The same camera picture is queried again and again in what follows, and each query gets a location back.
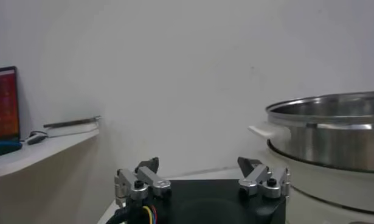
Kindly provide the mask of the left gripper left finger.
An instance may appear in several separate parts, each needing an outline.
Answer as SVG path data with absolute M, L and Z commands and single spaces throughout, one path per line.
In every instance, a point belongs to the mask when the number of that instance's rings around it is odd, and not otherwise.
M 126 207 L 130 204 L 144 205 L 152 198 L 169 199 L 171 182 L 158 174 L 159 158 L 141 161 L 131 171 L 119 169 L 114 177 L 116 205 Z

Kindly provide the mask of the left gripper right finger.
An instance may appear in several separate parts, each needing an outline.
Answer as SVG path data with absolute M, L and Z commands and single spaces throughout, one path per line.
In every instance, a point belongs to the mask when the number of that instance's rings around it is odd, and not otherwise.
M 257 159 L 238 157 L 243 178 L 238 180 L 242 199 L 262 194 L 265 198 L 289 197 L 290 172 L 286 167 L 271 169 Z

